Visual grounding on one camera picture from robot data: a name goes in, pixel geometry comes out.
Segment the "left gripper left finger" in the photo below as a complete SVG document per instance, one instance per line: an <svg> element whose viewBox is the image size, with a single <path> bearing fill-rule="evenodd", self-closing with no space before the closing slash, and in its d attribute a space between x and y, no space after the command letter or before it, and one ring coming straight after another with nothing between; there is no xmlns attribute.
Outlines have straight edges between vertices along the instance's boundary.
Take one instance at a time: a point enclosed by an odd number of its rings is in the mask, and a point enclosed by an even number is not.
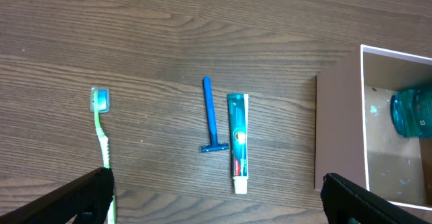
<svg viewBox="0 0 432 224"><path fill-rule="evenodd" d="M100 167L1 216L5 224L103 224L114 195L114 176Z"/></svg>

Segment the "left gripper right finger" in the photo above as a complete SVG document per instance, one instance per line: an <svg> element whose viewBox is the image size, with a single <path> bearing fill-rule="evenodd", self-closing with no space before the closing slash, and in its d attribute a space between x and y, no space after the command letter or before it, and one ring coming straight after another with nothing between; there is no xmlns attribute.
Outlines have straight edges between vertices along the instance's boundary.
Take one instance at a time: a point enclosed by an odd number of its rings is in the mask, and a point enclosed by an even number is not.
<svg viewBox="0 0 432 224"><path fill-rule="evenodd" d="M428 224L337 173L323 177L320 196L331 224Z"/></svg>

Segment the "blue mouthwash bottle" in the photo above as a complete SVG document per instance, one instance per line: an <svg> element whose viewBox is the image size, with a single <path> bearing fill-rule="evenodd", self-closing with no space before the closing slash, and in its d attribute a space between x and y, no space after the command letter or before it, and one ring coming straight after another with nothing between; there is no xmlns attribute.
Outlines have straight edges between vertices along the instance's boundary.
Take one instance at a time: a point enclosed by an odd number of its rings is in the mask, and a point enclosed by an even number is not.
<svg viewBox="0 0 432 224"><path fill-rule="evenodd" d="M431 137L431 87L397 92L390 101L391 120L405 138Z"/></svg>

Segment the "blue disposable razor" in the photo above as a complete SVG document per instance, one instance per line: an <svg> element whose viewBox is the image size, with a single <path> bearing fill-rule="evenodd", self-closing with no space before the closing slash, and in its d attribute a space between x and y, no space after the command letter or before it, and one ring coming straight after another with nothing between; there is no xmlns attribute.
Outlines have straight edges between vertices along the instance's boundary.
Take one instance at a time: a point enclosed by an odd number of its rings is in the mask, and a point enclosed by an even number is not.
<svg viewBox="0 0 432 224"><path fill-rule="evenodd" d="M201 146L201 152L214 152L219 150L228 150L229 144L219 143L217 137L217 121L215 116L215 107L213 102L213 91L211 86L211 79L208 76L203 78L203 90L205 97L205 108L207 114L207 125L209 129L210 144Z"/></svg>

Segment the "green toothpaste tube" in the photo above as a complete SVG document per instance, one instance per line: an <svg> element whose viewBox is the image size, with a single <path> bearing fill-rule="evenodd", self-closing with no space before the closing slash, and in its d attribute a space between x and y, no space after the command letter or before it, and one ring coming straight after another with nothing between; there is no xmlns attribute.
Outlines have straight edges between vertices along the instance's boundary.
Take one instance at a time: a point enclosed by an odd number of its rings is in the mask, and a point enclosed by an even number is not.
<svg viewBox="0 0 432 224"><path fill-rule="evenodd" d="M227 95L235 194L247 194L248 191L248 104L248 94Z"/></svg>

